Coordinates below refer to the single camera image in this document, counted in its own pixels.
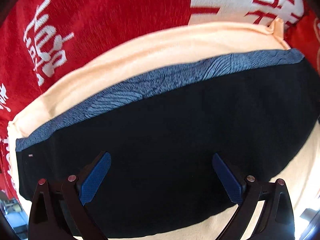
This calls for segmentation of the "cream towel mat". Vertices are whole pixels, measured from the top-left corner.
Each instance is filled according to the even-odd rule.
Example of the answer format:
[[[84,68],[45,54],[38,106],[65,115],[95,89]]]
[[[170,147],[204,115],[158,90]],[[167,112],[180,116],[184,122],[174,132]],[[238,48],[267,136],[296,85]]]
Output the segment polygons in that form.
[[[31,211],[31,200],[24,199],[19,193],[16,155],[18,140],[30,137],[43,125],[106,89],[153,70],[229,54],[293,49],[281,38],[281,30],[280,22],[276,21],[270,28],[236,23],[211,23],[159,31],[125,42],[67,74],[18,113],[8,125],[13,182],[24,211]],[[295,216],[300,215],[319,192],[318,168],[317,119],[298,154],[278,175],[268,180],[285,180]],[[232,203],[231,207],[220,214],[173,232],[110,239],[211,239],[218,236],[235,208]]]

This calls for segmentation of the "red wedding sofa cover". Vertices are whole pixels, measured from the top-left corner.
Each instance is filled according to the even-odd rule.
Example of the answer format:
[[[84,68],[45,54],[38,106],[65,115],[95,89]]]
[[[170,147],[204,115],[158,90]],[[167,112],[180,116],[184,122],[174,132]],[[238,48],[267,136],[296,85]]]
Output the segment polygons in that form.
[[[67,73],[135,37],[214,21],[287,31],[311,9],[306,0],[1,0],[1,190],[16,190],[7,125]]]

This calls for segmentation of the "black pants with blue trim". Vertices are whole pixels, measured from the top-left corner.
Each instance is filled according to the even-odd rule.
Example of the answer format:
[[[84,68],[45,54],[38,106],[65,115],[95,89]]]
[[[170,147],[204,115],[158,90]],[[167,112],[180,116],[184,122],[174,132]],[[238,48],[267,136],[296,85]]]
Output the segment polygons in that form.
[[[214,154],[268,181],[319,117],[319,75],[297,50],[229,54],[135,76],[16,142],[19,193],[111,166],[86,209],[107,238],[173,232],[231,207]]]

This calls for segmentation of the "red embroidered cushion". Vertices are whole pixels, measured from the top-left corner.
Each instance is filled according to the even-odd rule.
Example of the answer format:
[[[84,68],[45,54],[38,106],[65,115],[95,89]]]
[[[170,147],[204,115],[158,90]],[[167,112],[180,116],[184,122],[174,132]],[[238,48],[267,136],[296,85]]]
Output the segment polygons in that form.
[[[304,54],[319,74],[319,18],[309,9],[304,16],[285,33],[285,41],[291,48]]]

